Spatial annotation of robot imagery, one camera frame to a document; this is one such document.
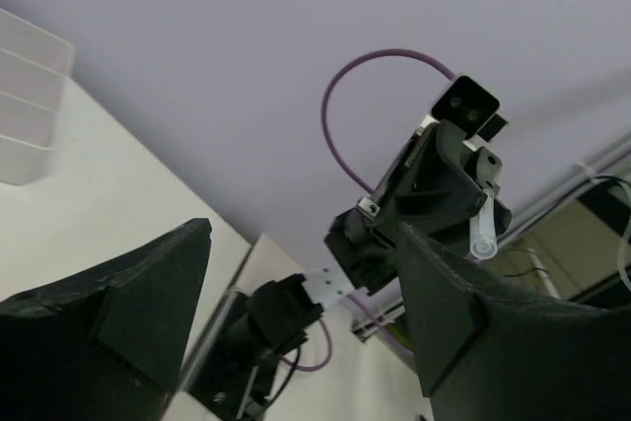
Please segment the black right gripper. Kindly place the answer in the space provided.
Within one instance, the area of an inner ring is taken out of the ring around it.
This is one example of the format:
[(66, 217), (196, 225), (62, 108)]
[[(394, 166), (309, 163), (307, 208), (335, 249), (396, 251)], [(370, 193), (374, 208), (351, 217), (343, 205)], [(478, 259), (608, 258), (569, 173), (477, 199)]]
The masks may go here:
[(337, 216), (324, 242), (356, 289), (379, 292), (396, 275), (407, 224), (459, 256), (496, 256), (512, 222), (499, 199), (502, 160), (442, 120), (415, 132), (367, 203)]

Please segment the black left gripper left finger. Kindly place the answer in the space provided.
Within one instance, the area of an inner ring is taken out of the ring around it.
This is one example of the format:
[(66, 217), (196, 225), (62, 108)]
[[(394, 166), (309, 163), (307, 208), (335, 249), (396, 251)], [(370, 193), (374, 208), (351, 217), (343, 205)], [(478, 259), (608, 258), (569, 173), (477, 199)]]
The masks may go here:
[(173, 398), (205, 279), (211, 225), (1, 304), (5, 420), (158, 420)]

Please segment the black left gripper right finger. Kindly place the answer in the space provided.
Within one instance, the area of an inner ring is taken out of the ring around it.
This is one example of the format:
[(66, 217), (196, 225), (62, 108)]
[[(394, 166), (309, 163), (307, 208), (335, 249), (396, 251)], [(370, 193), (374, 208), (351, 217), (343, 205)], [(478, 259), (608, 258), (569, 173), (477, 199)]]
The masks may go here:
[(415, 370), (437, 420), (626, 420), (630, 311), (555, 299), (413, 227), (396, 263)]

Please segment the clear plastic pen cap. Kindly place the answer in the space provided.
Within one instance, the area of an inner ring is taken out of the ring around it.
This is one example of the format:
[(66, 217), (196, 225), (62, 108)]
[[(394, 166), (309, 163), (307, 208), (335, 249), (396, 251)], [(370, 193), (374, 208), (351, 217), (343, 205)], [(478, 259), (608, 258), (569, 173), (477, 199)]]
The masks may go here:
[(479, 212), (469, 220), (469, 252), (477, 260), (492, 259), (498, 251), (494, 202), (494, 190), (486, 188)]

